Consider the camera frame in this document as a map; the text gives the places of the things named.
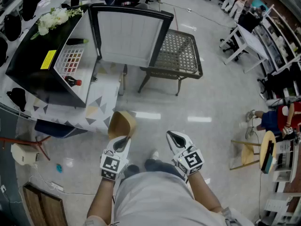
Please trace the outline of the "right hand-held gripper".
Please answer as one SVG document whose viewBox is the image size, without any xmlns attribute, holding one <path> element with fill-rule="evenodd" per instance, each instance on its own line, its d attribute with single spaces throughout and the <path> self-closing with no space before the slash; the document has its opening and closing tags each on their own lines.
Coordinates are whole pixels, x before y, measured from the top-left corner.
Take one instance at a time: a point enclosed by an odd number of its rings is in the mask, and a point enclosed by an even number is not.
<svg viewBox="0 0 301 226">
<path fill-rule="evenodd" d="M 192 145 L 193 142 L 188 135 L 179 131 L 167 131 L 166 139 L 175 154 L 173 156 L 175 165 L 183 172 L 184 181 L 188 182 L 188 176 L 200 171 L 204 164 L 200 149 Z"/>
</svg>

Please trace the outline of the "person's dark trousers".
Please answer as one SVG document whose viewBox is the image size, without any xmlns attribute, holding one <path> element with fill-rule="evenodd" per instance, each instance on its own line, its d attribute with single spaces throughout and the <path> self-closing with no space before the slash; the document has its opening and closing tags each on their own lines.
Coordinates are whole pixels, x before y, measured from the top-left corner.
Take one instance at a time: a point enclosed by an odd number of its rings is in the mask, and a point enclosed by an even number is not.
<svg viewBox="0 0 301 226">
<path fill-rule="evenodd" d="M 178 176 L 185 181 L 185 178 L 178 172 L 174 165 L 162 162 L 161 160 L 147 159 L 144 163 L 147 172 L 166 172 Z M 140 173 L 140 169 L 136 165 L 129 165 L 124 170 L 124 179 Z"/>
</svg>

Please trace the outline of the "white flower bouquet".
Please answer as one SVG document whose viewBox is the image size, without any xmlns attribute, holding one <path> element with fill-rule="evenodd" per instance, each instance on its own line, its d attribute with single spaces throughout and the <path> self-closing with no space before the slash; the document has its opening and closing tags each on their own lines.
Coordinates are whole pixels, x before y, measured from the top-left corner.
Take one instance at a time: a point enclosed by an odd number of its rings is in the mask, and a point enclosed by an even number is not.
<svg viewBox="0 0 301 226">
<path fill-rule="evenodd" d="M 49 13 L 43 14 L 36 22 L 38 31 L 31 37 L 31 40 L 39 36 L 44 36 L 49 31 L 54 30 L 58 26 L 66 23 L 71 17 L 84 14 L 81 8 L 67 9 L 67 8 L 51 8 Z"/>
</svg>

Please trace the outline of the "white storage rack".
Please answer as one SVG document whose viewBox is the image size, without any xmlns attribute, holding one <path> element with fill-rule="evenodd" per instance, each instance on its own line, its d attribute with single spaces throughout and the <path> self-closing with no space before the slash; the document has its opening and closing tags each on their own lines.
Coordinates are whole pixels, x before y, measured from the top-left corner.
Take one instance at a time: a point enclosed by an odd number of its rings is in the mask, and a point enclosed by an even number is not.
<svg viewBox="0 0 301 226">
<path fill-rule="evenodd" d="M 301 39 L 274 5 L 264 12 L 262 22 L 253 33 L 259 37 L 268 54 L 267 62 L 262 63 L 265 74 L 281 72 L 292 65 L 301 70 Z"/>
</svg>

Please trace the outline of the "cola bottle with red label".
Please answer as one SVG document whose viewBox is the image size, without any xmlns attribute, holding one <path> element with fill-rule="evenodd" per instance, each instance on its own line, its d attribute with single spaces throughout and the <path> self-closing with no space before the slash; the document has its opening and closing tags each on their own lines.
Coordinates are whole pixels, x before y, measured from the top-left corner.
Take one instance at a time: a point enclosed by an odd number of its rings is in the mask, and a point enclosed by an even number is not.
<svg viewBox="0 0 301 226">
<path fill-rule="evenodd" d="M 70 87 L 82 85 L 82 80 L 77 80 L 71 76 L 64 76 L 63 79 L 69 84 Z"/>
</svg>

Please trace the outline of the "cream white heater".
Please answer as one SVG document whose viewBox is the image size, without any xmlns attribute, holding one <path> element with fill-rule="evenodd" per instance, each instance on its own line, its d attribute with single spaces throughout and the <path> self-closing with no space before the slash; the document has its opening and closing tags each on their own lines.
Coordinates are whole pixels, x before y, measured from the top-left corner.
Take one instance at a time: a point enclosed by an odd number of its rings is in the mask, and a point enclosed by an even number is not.
<svg viewBox="0 0 301 226">
<path fill-rule="evenodd" d="M 11 145 L 11 153 L 14 160 L 22 166 L 33 165 L 39 158 L 39 151 L 37 149 L 17 143 Z"/>
</svg>

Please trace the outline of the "red coat rack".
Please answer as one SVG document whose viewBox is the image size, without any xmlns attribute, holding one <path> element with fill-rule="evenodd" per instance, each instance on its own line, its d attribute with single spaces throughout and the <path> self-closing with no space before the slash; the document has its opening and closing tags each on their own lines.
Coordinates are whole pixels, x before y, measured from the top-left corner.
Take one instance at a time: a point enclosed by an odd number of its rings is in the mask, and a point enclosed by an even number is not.
<svg viewBox="0 0 301 226">
<path fill-rule="evenodd" d="M 6 138 L 6 137 L 0 137 L 0 141 L 3 142 L 3 146 L 2 146 L 3 149 L 5 148 L 6 142 L 38 147 L 41 150 L 41 152 L 43 153 L 43 155 L 47 158 L 47 160 L 50 161 L 50 158 L 47 156 L 44 149 L 42 148 L 43 142 L 50 138 L 51 138 L 51 136 L 47 136 L 40 141 L 36 140 L 35 142 L 33 142 L 33 141 L 25 141 L 25 140 L 19 140 L 19 139 L 10 139 L 10 138 Z"/>
</svg>

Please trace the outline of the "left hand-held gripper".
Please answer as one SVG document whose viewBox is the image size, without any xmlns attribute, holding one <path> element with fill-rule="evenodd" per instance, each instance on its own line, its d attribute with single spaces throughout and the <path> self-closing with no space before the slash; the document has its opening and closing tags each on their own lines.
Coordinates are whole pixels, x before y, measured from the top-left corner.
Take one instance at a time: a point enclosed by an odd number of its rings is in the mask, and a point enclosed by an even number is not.
<svg viewBox="0 0 301 226">
<path fill-rule="evenodd" d="M 117 180 L 129 163 L 127 159 L 131 138 L 119 136 L 109 141 L 100 162 L 100 175 L 108 180 Z"/>
</svg>

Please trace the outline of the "black mini fridge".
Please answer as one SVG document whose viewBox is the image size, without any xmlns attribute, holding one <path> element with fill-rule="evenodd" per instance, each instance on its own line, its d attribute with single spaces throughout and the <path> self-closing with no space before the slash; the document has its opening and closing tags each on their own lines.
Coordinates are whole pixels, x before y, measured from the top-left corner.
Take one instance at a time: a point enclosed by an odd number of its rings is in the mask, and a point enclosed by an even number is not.
<svg viewBox="0 0 301 226">
<path fill-rule="evenodd" d="M 34 25 L 6 75 L 48 104 L 85 107 L 97 61 L 154 66 L 174 16 L 165 11 L 83 5 L 44 36 Z"/>
</svg>

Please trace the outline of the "person's left forearm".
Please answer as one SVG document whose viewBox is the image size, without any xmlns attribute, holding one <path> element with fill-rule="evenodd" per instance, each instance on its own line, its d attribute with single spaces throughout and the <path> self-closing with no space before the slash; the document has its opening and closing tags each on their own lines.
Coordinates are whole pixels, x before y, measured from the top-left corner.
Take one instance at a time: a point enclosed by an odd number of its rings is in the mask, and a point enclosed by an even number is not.
<svg viewBox="0 0 301 226">
<path fill-rule="evenodd" d="M 111 223 L 114 185 L 114 181 L 102 178 L 96 195 L 88 210 L 87 218 L 90 216 L 97 216 L 101 218 L 106 225 Z"/>
</svg>

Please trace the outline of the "person's right forearm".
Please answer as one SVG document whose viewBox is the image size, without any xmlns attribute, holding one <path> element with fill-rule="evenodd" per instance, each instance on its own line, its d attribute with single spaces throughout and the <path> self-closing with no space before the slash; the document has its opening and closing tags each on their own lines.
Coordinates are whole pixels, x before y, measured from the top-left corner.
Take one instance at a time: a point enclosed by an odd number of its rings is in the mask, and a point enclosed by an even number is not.
<svg viewBox="0 0 301 226">
<path fill-rule="evenodd" d="M 219 200 L 211 191 L 200 172 L 188 176 L 194 198 L 209 211 L 219 213 L 223 210 Z"/>
</svg>

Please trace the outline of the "dark bottle with green cap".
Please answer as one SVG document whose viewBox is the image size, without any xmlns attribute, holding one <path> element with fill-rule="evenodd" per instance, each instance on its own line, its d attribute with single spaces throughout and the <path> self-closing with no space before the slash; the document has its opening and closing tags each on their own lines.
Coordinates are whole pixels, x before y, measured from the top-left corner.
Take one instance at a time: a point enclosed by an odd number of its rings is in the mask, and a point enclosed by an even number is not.
<svg viewBox="0 0 301 226">
<path fill-rule="evenodd" d="M 88 39 L 79 39 L 79 38 L 71 38 L 71 39 L 68 39 L 67 42 L 66 42 L 66 45 L 79 45 L 79 44 L 85 44 L 85 43 L 88 43 L 89 40 Z"/>
</svg>

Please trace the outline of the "round wooden side table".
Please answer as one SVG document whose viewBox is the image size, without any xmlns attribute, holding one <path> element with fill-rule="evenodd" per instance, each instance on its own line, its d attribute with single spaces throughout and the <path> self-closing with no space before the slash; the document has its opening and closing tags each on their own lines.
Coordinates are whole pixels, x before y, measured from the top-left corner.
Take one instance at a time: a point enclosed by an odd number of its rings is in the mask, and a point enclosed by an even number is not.
<svg viewBox="0 0 301 226">
<path fill-rule="evenodd" d="M 267 151 L 267 148 L 268 148 L 268 144 L 269 144 L 269 141 L 272 140 L 272 142 L 274 143 L 274 151 L 273 151 L 273 162 L 272 162 L 272 165 L 271 165 L 271 168 L 270 168 L 270 171 L 272 170 L 273 166 L 276 164 L 276 151 L 277 151 L 277 143 L 276 143 L 276 138 L 275 138 L 275 135 L 272 131 L 267 131 L 264 135 L 264 138 L 262 140 L 262 143 L 261 143 L 261 148 L 260 148 L 260 169 L 261 169 L 261 166 L 263 164 L 263 161 L 264 161 L 264 157 L 265 157 L 265 153 Z"/>
</svg>

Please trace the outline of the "dark teal book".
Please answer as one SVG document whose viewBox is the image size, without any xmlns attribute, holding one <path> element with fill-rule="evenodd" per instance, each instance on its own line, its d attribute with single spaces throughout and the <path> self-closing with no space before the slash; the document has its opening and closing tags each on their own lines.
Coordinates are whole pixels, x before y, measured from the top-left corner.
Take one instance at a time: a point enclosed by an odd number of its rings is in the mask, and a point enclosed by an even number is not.
<svg viewBox="0 0 301 226">
<path fill-rule="evenodd" d="M 270 168 L 271 168 L 271 165 L 272 165 L 272 162 L 274 159 L 273 151 L 274 151 L 274 143 L 272 142 L 272 140 L 270 140 L 267 151 L 265 153 L 263 164 L 261 166 L 261 171 L 264 174 L 268 174 L 270 171 Z"/>
</svg>

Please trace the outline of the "white rectangular table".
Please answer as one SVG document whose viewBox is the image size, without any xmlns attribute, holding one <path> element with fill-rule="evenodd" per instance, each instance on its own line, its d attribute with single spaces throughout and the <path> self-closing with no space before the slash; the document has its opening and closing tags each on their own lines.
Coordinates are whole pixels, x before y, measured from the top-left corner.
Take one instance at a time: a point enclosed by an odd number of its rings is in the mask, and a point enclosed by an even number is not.
<svg viewBox="0 0 301 226">
<path fill-rule="evenodd" d="M 236 41 L 238 48 L 230 57 L 224 59 L 223 62 L 225 65 L 236 59 L 236 57 L 238 57 L 238 55 L 243 51 L 248 52 L 247 49 L 256 53 L 259 56 L 259 60 L 255 62 L 250 68 L 244 70 L 244 73 L 248 73 L 262 62 L 268 60 L 269 57 L 259 39 L 242 26 L 237 25 L 226 39 L 220 39 L 221 44 L 219 45 L 219 48 L 222 48 L 225 44 L 230 42 L 231 38 Z"/>
</svg>

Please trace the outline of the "dark blue cushion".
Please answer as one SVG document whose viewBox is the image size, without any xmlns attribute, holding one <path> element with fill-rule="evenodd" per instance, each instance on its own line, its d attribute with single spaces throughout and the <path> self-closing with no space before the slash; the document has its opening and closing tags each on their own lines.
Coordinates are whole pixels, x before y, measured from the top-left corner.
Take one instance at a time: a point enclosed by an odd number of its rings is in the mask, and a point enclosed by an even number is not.
<svg viewBox="0 0 301 226">
<path fill-rule="evenodd" d="M 68 138 L 75 135 L 86 133 L 87 130 L 78 129 L 69 125 L 59 124 L 50 121 L 38 119 L 34 128 L 37 132 L 41 132 L 55 138 Z"/>
</svg>

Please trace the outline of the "person's white shirt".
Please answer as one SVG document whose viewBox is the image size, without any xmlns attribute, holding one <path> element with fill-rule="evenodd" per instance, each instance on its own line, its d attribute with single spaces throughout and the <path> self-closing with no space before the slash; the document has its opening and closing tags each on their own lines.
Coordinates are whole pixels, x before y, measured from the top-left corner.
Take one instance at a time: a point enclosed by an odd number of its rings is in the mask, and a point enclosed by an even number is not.
<svg viewBox="0 0 301 226">
<path fill-rule="evenodd" d="M 209 211 L 182 179 L 165 172 L 143 172 L 125 179 L 115 198 L 117 226 L 227 226 L 227 219 L 254 226 L 234 208 L 226 216 Z"/>
</svg>

